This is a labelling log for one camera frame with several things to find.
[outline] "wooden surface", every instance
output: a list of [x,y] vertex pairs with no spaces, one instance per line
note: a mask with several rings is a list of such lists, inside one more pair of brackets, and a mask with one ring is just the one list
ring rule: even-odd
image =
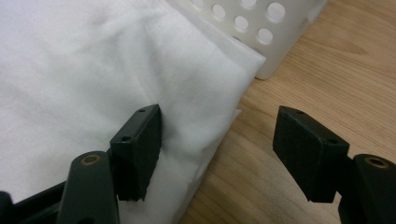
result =
[[277,109],[303,110],[349,156],[396,162],[396,1],[331,0],[269,79],[254,80],[181,223],[339,223],[309,203],[272,150]]

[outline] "fabric fold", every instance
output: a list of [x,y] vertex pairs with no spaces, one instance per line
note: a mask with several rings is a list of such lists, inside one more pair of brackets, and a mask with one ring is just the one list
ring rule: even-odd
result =
[[160,0],[6,1],[0,31],[0,190],[14,202],[160,105],[157,168],[144,202],[120,203],[121,223],[179,221],[264,61]]

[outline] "wood grain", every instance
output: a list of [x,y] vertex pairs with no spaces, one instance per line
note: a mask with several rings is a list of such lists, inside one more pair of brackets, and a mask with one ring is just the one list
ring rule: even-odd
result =
[[396,162],[396,1],[332,0],[276,73],[254,80],[181,223],[339,223],[309,203],[272,150],[277,109],[303,110],[349,156]]

